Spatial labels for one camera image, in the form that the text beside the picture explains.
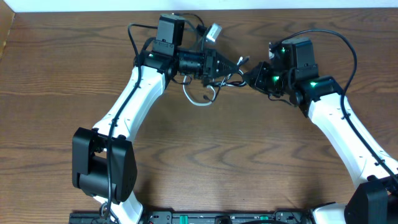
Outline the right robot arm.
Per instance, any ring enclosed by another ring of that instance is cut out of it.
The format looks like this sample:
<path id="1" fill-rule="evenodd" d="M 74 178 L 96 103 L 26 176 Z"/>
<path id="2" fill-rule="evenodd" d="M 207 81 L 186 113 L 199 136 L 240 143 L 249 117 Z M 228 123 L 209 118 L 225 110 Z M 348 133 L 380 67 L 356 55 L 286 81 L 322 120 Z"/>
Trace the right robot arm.
<path id="1" fill-rule="evenodd" d="M 307 223 L 397 223 L 397 160 L 371 136 L 333 77 L 321 77 L 310 39 L 289 38 L 269 47 L 271 62 L 243 75 L 253 89 L 300 108 L 331 142 L 355 191 L 346 204 L 309 211 Z"/>

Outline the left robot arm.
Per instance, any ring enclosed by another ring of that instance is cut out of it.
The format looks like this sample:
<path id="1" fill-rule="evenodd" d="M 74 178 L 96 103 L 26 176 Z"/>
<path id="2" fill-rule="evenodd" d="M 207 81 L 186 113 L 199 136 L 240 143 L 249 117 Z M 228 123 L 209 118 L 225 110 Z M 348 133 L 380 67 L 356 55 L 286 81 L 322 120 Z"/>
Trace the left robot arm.
<path id="1" fill-rule="evenodd" d="M 100 202 L 85 223 L 138 223 L 143 206 L 133 188 L 137 165 L 133 143 L 154 102 L 177 74 L 187 86 L 199 79 L 213 93 L 239 72 L 239 63 L 206 47 L 221 32 L 218 24 L 194 26 L 183 14 L 162 14 L 156 35 L 136 49 L 131 77 L 106 115 L 72 138 L 72 184 Z"/>

